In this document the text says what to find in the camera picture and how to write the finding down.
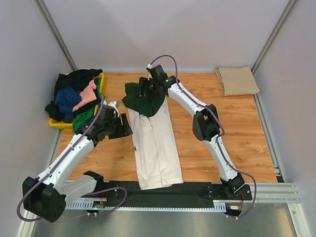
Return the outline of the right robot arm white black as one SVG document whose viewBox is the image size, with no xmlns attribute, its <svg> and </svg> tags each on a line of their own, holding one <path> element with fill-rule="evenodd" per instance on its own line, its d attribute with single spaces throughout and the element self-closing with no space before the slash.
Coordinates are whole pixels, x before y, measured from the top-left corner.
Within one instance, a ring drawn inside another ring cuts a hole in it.
<svg viewBox="0 0 316 237">
<path fill-rule="evenodd" d="M 245 181 L 232 163 L 223 144 L 216 107 L 198 100 L 175 76 L 168 76 L 161 65 L 149 64 L 147 71 L 149 77 L 139 79 L 139 96 L 154 98 L 162 92 L 188 111 L 193 118 L 194 136 L 208 147 L 217 164 L 223 195 L 228 199 L 234 199 L 240 194 Z"/>
</svg>

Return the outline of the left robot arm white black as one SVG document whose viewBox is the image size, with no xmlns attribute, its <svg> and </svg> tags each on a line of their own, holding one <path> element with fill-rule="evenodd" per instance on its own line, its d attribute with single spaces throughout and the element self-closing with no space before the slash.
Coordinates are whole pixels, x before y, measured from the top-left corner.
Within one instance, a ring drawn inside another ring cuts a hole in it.
<svg viewBox="0 0 316 237">
<path fill-rule="evenodd" d="M 105 137 L 116 139 L 132 134 L 126 114 L 120 114 L 118 108 L 118 101 L 102 101 L 97 114 L 84 122 L 58 158 L 37 177 L 24 180 L 23 197 L 16 210 L 21 220 L 28 221 L 22 216 L 21 208 L 35 214 L 34 221 L 44 219 L 53 223 L 61 217 L 66 206 L 78 198 L 99 198 L 109 191 L 127 192 L 123 187 L 105 188 L 103 176 L 92 171 L 67 182 L 81 160 Z"/>
</svg>

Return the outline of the green and white raglan t-shirt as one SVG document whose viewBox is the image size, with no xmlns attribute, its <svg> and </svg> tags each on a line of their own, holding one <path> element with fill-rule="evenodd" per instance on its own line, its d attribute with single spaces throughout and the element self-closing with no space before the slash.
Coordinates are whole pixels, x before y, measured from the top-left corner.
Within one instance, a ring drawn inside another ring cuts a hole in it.
<svg viewBox="0 0 316 237">
<path fill-rule="evenodd" d="M 122 101 L 128 108 L 136 171 L 142 190 L 183 183 L 180 159 L 164 93 L 140 97 L 139 85 L 125 84 Z"/>
</svg>

